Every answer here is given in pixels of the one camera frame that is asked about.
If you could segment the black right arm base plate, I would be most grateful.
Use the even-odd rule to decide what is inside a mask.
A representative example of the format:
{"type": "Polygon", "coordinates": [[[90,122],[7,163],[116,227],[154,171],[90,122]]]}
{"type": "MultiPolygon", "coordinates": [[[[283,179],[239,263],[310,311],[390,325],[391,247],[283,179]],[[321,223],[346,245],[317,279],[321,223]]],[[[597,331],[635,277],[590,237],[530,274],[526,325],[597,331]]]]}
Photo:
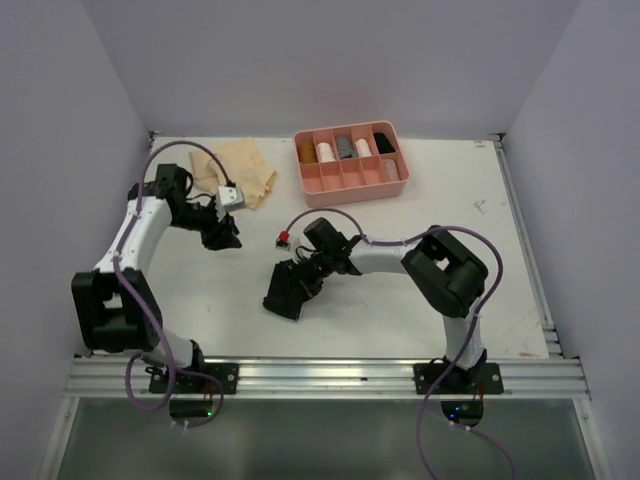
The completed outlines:
{"type": "MultiPolygon", "coordinates": [[[[449,362],[444,359],[432,359],[426,363],[413,365],[413,380],[417,394],[425,395],[429,388],[446,370],[449,362]]],[[[501,395],[505,391],[500,367],[497,363],[481,359],[469,370],[454,367],[436,386],[438,395],[501,395]]]]}

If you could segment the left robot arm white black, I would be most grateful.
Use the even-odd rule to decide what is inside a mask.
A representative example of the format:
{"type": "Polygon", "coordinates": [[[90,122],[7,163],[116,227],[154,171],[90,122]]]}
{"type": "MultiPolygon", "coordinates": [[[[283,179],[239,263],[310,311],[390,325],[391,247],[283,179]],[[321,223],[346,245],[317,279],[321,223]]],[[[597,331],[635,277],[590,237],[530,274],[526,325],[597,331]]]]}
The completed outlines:
{"type": "Polygon", "coordinates": [[[238,249],[232,212],[244,208],[242,190],[227,182],[205,204],[192,198],[192,176],[176,164],[161,164],[150,182],[128,193],[126,215],[106,254],[71,281],[86,347],[108,353],[140,352],[152,362],[174,364],[172,379],[185,392],[201,390],[208,369],[196,341],[166,330],[146,274],[165,231],[197,232],[211,251],[238,249]]]}

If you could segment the black underwear orange trim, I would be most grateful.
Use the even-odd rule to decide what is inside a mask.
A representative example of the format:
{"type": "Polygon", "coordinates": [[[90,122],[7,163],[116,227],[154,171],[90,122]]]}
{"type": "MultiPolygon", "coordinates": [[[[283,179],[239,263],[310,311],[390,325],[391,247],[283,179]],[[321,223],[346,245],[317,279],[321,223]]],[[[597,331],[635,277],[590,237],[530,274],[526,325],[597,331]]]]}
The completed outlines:
{"type": "Polygon", "coordinates": [[[309,262],[293,260],[275,264],[263,307],[283,318],[297,321],[302,306],[321,290],[323,277],[309,262]]]}

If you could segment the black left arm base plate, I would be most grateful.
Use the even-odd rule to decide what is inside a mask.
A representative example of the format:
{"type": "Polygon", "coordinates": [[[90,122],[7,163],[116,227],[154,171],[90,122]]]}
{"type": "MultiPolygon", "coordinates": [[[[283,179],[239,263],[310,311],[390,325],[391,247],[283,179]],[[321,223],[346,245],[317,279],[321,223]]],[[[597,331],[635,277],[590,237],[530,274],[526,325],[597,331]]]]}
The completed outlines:
{"type": "MultiPolygon", "coordinates": [[[[195,374],[192,370],[178,373],[172,392],[174,394],[219,394],[233,395],[237,391],[240,365],[235,362],[205,362],[195,374]]],[[[166,367],[148,365],[145,372],[150,375],[149,392],[164,394],[169,385],[166,367]]]]}

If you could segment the pink underwear cream waistband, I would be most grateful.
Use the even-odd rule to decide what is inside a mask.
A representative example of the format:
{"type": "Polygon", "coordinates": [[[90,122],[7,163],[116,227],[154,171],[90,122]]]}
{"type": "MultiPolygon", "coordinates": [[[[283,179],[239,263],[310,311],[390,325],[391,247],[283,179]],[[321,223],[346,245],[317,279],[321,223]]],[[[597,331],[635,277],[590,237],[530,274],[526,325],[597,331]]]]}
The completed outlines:
{"type": "Polygon", "coordinates": [[[400,180],[400,175],[395,160],[392,158],[383,158],[382,164],[384,166],[388,181],[398,182],[400,180]]]}

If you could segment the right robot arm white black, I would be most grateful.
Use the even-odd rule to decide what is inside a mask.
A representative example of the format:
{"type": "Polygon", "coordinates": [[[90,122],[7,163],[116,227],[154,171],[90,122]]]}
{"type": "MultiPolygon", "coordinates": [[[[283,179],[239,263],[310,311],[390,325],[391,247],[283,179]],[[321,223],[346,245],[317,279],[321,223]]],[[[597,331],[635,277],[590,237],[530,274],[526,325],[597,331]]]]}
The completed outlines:
{"type": "Polygon", "coordinates": [[[320,280],[336,273],[408,276],[428,304],[443,317],[445,379],[451,389],[468,392],[481,380],[486,348],[479,315],[503,276],[496,246],[480,233],[461,226],[433,225],[405,240],[377,240],[359,230],[351,238],[325,218],[303,230],[314,252],[298,261],[320,280]]]}

